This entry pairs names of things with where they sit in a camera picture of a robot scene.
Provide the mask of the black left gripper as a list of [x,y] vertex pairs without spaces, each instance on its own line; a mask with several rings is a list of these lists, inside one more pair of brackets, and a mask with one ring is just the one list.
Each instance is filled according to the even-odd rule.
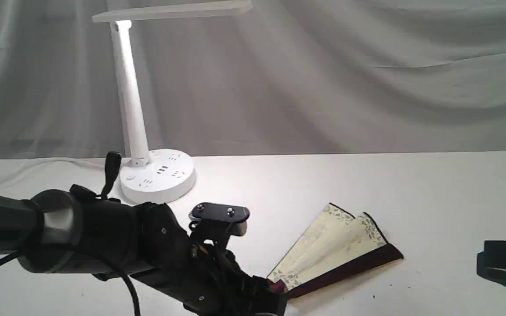
[[141,211],[142,257],[152,268],[136,280],[181,302],[198,316],[282,316],[287,300],[268,280],[245,273],[227,249],[232,236],[204,223],[187,232],[167,204]]

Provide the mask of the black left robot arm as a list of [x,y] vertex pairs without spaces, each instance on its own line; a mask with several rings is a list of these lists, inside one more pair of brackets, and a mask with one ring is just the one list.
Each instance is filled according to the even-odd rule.
[[18,260],[31,273],[120,278],[136,316],[133,281],[177,300],[198,316],[282,316],[287,300],[269,281],[241,270],[225,246],[243,235],[247,208],[229,220],[201,219],[191,234],[168,204],[123,204],[73,187],[30,199],[0,196],[0,266]]

